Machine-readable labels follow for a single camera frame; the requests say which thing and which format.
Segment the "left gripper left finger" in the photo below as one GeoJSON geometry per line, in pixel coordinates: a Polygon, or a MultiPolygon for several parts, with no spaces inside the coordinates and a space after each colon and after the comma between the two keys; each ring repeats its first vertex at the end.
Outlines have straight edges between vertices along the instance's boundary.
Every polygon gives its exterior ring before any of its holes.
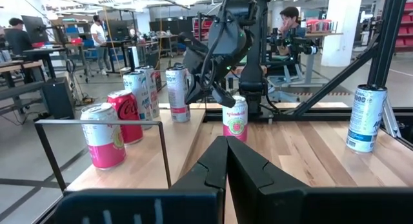
{"type": "Polygon", "coordinates": [[[64,197],[56,223],[222,223],[227,139],[217,137],[168,189],[87,189],[64,197]]]}

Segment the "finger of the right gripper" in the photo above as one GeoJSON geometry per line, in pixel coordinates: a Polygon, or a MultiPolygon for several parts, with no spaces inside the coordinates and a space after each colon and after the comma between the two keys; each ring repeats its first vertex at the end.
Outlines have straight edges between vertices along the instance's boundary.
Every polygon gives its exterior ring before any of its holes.
{"type": "Polygon", "coordinates": [[[230,93],[216,83],[212,85],[212,97],[224,107],[232,108],[236,104],[236,100],[230,93]]]}
{"type": "Polygon", "coordinates": [[[203,90],[199,83],[198,77],[191,77],[188,91],[185,95],[185,103],[195,103],[200,99],[204,99],[210,95],[209,90],[203,90]]]}

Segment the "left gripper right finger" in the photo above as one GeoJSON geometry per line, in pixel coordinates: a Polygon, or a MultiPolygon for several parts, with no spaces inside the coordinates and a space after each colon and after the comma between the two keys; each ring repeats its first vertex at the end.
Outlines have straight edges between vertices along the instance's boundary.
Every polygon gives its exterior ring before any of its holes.
{"type": "Polygon", "coordinates": [[[410,187],[310,187],[236,137],[227,143],[239,223],[412,224],[410,187]]]}

